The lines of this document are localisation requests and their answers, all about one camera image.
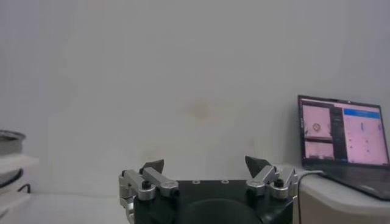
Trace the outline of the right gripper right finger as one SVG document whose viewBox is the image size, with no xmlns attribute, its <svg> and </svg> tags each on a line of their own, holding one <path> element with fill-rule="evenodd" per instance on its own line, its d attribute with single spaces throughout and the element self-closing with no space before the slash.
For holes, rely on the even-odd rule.
<svg viewBox="0 0 390 224">
<path fill-rule="evenodd" d="M 252 156 L 245 156 L 245 162 L 252 177 L 246 186 L 255 196 L 263 196 L 266 191 L 278 200 L 298 195 L 298 174 L 293 167 L 279 169 L 265 159 Z"/>
</svg>

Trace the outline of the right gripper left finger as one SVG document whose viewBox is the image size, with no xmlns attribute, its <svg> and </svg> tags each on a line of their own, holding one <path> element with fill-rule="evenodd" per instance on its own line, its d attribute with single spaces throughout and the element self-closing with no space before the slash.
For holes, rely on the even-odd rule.
<svg viewBox="0 0 390 224">
<path fill-rule="evenodd" d="M 167 198 L 179 196 L 179 182 L 162 174 L 164 160 L 147 162 L 139 171 L 123 170 L 119 176 L 119 197 L 122 200 L 137 198 L 141 201 L 153 200 L 157 193 Z"/>
</svg>

